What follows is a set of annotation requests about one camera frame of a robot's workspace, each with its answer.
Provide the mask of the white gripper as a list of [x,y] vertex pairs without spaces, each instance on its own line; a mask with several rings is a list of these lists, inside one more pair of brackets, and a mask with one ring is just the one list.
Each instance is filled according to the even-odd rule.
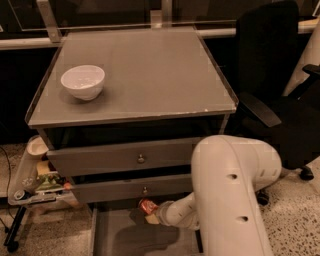
[[200,229],[194,193],[177,201],[166,201],[162,203],[155,214],[145,216],[149,224],[159,225],[161,223],[165,226],[177,228],[190,230]]

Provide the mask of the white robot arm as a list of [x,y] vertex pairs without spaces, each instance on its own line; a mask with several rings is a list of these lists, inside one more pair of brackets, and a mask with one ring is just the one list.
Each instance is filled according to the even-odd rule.
[[215,135],[201,140],[191,159],[193,192],[177,201],[147,204],[147,221],[198,229],[204,256],[273,256],[255,192],[280,176],[269,144]]

